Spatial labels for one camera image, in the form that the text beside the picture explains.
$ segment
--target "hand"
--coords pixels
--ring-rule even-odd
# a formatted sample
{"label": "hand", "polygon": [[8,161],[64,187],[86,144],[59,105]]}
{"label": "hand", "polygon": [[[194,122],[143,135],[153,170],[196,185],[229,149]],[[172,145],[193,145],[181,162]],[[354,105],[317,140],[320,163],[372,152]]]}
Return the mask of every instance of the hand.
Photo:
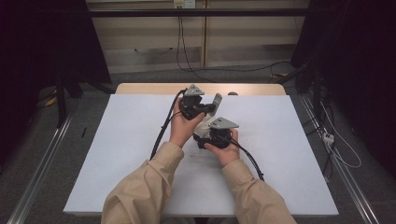
{"label": "hand", "polygon": [[[236,129],[230,129],[232,139],[238,141],[238,131]],[[205,148],[209,151],[215,153],[216,156],[219,158],[219,162],[222,166],[226,166],[232,161],[239,160],[239,147],[230,144],[224,149],[220,149],[215,147],[209,143],[205,144]]]}
{"label": "hand", "polygon": [[178,98],[174,106],[173,114],[175,116],[171,120],[171,137],[169,142],[183,147],[194,133],[195,127],[204,119],[205,113],[199,114],[192,120],[185,119],[178,107],[180,100],[181,98]]}

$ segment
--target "beige jacket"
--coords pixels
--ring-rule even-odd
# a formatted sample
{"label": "beige jacket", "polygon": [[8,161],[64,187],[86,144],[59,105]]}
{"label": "beige jacket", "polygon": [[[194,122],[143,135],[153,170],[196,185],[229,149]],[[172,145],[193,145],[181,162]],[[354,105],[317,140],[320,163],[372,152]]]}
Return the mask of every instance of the beige jacket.
{"label": "beige jacket", "polygon": [[[110,192],[102,223],[159,223],[183,157],[180,147],[163,143],[151,161],[145,161]],[[243,161],[233,161],[222,172],[235,197],[239,223],[295,223],[283,198],[263,181],[254,179]]]}

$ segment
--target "black curtain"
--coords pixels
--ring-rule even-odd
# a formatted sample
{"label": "black curtain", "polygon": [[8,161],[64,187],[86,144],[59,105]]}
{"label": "black curtain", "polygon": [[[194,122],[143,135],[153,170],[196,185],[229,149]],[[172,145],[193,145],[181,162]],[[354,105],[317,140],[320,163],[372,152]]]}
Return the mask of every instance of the black curtain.
{"label": "black curtain", "polygon": [[[396,177],[396,3],[351,0],[336,6],[341,20],[316,58],[323,83],[372,155]],[[315,52],[321,30],[333,18],[307,18],[293,62]],[[312,78],[305,78],[310,85]]]}
{"label": "black curtain", "polygon": [[60,10],[88,11],[85,0],[0,2],[0,162],[18,144],[38,92],[54,86],[60,72],[110,82],[92,19],[59,16]]}

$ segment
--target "white table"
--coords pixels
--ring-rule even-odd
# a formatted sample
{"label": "white table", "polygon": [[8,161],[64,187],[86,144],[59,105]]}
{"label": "white table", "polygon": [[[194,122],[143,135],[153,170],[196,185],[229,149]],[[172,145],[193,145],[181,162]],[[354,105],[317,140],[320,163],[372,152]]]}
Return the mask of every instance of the white table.
{"label": "white table", "polygon": [[[205,85],[196,85],[205,91]],[[221,91],[221,85],[213,90]],[[111,96],[64,209],[66,213],[101,214],[107,194],[149,158],[174,97],[160,94]],[[211,103],[213,97],[204,96],[203,103]],[[332,195],[289,96],[281,92],[272,96],[223,97],[217,115],[240,125],[240,144],[260,165],[265,181],[284,197],[290,212],[295,216],[337,215]],[[163,141],[169,138],[169,131],[170,128]],[[173,195],[164,214],[172,217],[233,216],[233,196],[216,156],[199,149],[192,139],[183,150],[185,158],[175,173]],[[257,176],[248,158],[243,155],[242,159]]]}

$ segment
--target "person's right hand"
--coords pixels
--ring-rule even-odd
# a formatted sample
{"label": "person's right hand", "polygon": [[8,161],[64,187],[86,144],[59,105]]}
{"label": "person's right hand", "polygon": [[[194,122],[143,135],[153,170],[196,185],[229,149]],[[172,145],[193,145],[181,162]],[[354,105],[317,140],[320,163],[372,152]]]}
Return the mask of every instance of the person's right hand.
{"label": "person's right hand", "polygon": [[[238,131],[236,129],[230,129],[232,139],[238,141]],[[232,161],[239,160],[239,148],[233,144],[228,145],[226,148],[220,149],[209,143],[205,144],[205,148],[213,152],[219,158],[219,162],[222,166],[226,166]]]}

